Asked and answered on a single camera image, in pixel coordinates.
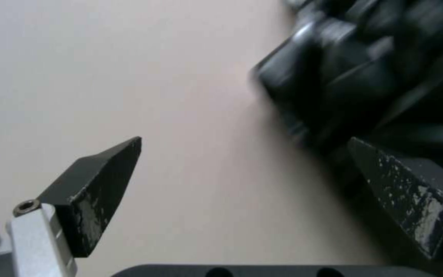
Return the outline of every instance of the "black plastic part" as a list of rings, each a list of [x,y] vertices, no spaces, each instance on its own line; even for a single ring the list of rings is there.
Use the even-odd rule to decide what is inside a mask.
[[[443,168],[358,138],[348,144],[377,200],[429,259],[443,260]]]
[[[372,266],[184,266],[145,265],[114,277],[432,277],[405,267]]]
[[[74,257],[89,256],[123,198],[141,152],[134,137],[75,161],[38,199],[54,205]]]

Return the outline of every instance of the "black object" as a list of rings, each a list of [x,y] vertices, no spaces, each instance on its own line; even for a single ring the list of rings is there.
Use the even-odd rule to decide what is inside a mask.
[[[185,266],[145,265],[132,267],[114,277],[432,277],[404,267],[367,266]]]
[[[307,0],[293,7],[300,8],[294,34],[255,67],[256,80],[294,140],[329,163],[343,196],[351,202],[364,203],[364,195],[374,200],[370,209],[351,206],[376,211],[372,206],[378,205],[409,239],[403,244],[397,232],[379,234],[378,221],[367,214],[364,222],[384,239],[380,244],[401,241],[400,248],[415,248],[425,264],[435,264],[429,272],[438,273],[443,267],[437,266],[443,263],[443,1]],[[362,140],[348,144],[352,137]],[[388,168],[379,166],[379,157],[389,157]],[[396,175],[388,176],[396,167]],[[400,178],[412,184],[399,184]],[[393,230],[384,222],[382,229]],[[387,238],[392,233],[394,238]],[[403,260],[392,259],[413,265],[399,256]],[[418,261],[414,267],[423,264]]]
[[[54,205],[74,257],[91,254],[116,211],[141,152],[134,137],[75,161],[38,197]]]
[[[358,138],[348,145],[382,207],[428,258],[443,259],[443,168]]]

